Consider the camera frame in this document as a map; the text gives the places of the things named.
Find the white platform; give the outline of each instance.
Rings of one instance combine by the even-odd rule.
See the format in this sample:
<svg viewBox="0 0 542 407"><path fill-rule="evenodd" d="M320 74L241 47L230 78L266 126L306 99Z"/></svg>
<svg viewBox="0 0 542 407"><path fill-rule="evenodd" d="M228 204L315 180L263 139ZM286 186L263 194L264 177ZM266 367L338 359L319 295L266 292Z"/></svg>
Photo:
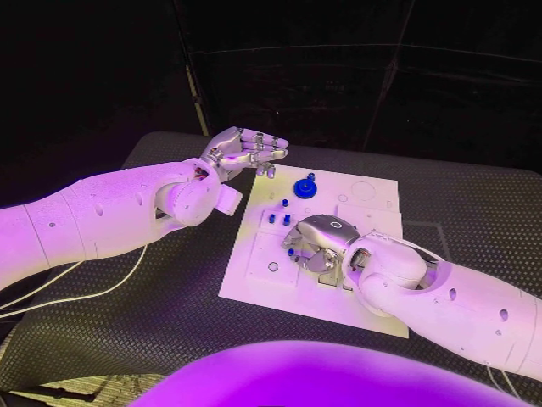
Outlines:
<svg viewBox="0 0 542 407"><path fill-rule="evenodd" d="M300 199L293 185L310 172L316 175L317 194L312 199ZM289 200L286 208L283 199ZM271 214L274 224L268 222ZM291 215L289 226L283 225L286 214ZM319 276L300 270L289 260L280 247L283 238L297 221L322 214L348 220L361 234L376 229L402 237L397 181L284 165L277 165L274 180L257 177L219 296L408 337L408 327L398 319L382 318L362 307L353 293L343 289L338 275L323 276L328 284L320 283ZM306 247L296 249L307 254Z"/></svg>

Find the gray table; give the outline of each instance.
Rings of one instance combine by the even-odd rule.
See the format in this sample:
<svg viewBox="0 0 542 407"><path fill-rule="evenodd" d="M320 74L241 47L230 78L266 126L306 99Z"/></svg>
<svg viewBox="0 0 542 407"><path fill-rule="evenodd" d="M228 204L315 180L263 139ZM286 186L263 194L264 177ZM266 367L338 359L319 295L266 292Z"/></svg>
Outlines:
<svg viewBox="0 0 542 407"><path fill-rule="evenodd" d="M208 139L150 133L126 168L199 156ZM542 298L542 177L528 171L293 146L281 164L398 180L404 236L461 265ZM202 356L277 339L309 339L384 350L490 384L482 365L411 332L410 340L218 298L253 186L234 217L149 246L142 266L110 295L29 312L0 361L0 388L81 376L169 374ZM84 263L36 302L96 293L129 272L140 250ZM512 375L523 398L542 405L542 383Z"/></svg>

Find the white robotic arm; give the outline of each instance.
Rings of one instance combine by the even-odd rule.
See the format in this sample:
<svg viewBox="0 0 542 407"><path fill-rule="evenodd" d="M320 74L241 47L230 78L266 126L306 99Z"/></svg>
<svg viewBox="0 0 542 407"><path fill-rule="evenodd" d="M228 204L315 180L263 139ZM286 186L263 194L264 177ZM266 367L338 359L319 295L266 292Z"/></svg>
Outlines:
<svg viewBox="0 0 542 407"><path fill-rule="evenodd" d="M542 381L539 298L461 265L440 261L428 268L413 243L376 232L362 237L335 216L299 222L283 247L302 239L319 251L293 260L315 272L339 264L345 285L375 314L394 315L469 360Z"/></svg>
<svg viewBox="0 0 542 407"><path fill-rule="evenodd" d="M196 226L214 208L227 215L241 200L227 187L243 168L274 177L268 163L287 141L232 127L201 159L91 176L49 197L0 209L0 290L57 265L120 255L170 231Z"/></svg>

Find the blue component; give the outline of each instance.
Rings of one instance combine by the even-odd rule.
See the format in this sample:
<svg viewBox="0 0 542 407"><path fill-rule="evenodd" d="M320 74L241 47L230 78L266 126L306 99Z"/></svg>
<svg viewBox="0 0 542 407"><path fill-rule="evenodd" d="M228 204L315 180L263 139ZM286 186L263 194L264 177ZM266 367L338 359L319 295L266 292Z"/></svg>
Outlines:
<svg viewBox="0 0 542 407"><path fill-rule="evenodd" d="M300 199L309 199L313 198L317 192L317 185L315 183L316 181L316 175L310 173L307 175L307 178L303 180L299 180L296 184L293 185L293 192L296 193L296 196Z"/></svg>

